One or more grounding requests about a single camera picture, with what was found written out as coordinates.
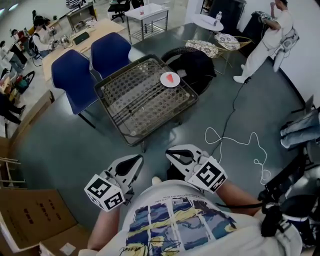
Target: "white cable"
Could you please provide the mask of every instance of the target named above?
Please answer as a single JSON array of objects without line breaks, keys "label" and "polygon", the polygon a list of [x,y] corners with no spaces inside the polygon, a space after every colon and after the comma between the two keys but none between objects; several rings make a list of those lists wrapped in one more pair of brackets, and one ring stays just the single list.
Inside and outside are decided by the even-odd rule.
[{"label": "white cable", "polygon": [[[210,129],[213,130],[213,131],[215,132],[215,134],[219,137],[218,140],[216,140],[216,141],[214,141],[214,142],[208,142],[208,141],[207,141],[207,131],[210,130]],[[249,142],[248,142],[248,143],[242,143],[242,142],[236,141],[236,140],[233,139],[233,138],[220,137],[219,134],[216,132],[215,129],[213,129],[212,127],[208,127],[208,128],[205,130],[204,139],[205,139],[205,142],[208,143],[208,144],[214,144],[214,143],[217,143],[218,141],[220,141],[220,160],[219,160],[219,162],[218,162],[218,163],[220,164],[220,162],[221,162],[221,160],[222,160],[222,139],[228,139],[228,140],[234,141],[234,142],[236,142],[236,143],[238,143],[238,144],[248,146],[248,145],[250,144],[250,142],[251,142],[251,138],[252,138],[252,135],[253,135],[253,134],[256,136],[256,139],[257,139],[259,148],[262,149],[263,152],[264,152],[264,154],[265,154],[265,159],[264,159],[263,163],[260,163],[259,160],[256,159],[256,158],[253,160],[253,162],[254,162],[256,165],[260,165],[260,166],[261,166],[261,179],[260,179],[260,184],[261,184],[261,185],[265,185],[266,183],[263,183],[263,181],[267,181],[267,180],[271,177],[271,172],[268,171],[267,169],[264,169],[264,164],[265,164],[265,162],[267,161],[268,154],[267,154],[267,152],[260,146],[258,135],[257,135],[255,132],[252,132],[252,133],[250,134],[250,138],[249,138]],[[264,172],[267,172],[267,173],[269,174],[268,177],[264,177]]]}]

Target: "white pants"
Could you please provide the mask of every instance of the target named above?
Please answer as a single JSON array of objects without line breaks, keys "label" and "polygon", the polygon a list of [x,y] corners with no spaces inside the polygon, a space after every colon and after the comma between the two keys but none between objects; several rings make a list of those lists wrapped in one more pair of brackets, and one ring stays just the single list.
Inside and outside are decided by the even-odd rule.
[{"label": "white pants", "polygon": [[245,67],[242,72],[242,76],[247,79],[251,77],[265,62],[268,56],[275,53],[277,48],[268,49],[265,44],[261,41],[257,47],[251,52],[249,57],[246,59]]}]

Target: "round table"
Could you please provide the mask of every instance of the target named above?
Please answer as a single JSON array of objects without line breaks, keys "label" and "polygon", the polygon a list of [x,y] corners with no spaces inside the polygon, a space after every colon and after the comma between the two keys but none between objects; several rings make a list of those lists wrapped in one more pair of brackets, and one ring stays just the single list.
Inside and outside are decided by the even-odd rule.
[{"label": "round table", "polygon": [[204,14],[194,14],[192,16],[192,22],[201,28],[216,32],[223,30],[224,25],[222,25],[220,21],[218,21],[216,25],[214,25],[215,21],[215,18],[212,18]]}]

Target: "water bottle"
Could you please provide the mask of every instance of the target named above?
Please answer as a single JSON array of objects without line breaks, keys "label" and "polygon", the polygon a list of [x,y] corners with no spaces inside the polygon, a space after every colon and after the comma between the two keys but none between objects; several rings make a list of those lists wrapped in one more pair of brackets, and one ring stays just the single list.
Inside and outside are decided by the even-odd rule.
[{"label": "water bottle", "polygon": [[214,26],[217,25],[218,22],[221,21],[221,18],[222,18],[222,12],[219,11],[219,13],[215,16],[215,22],[214,22]]}]

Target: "graphic print on shirt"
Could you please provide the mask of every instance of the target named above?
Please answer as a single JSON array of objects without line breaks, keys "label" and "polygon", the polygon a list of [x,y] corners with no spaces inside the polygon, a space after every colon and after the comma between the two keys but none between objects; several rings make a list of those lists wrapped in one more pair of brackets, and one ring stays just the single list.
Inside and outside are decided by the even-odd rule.
[{"label": "graphic print on shirt", "polygon": [[135,211],[121,256],[174,256],[236,230],[235,221],[202,200],[176,197]]}]

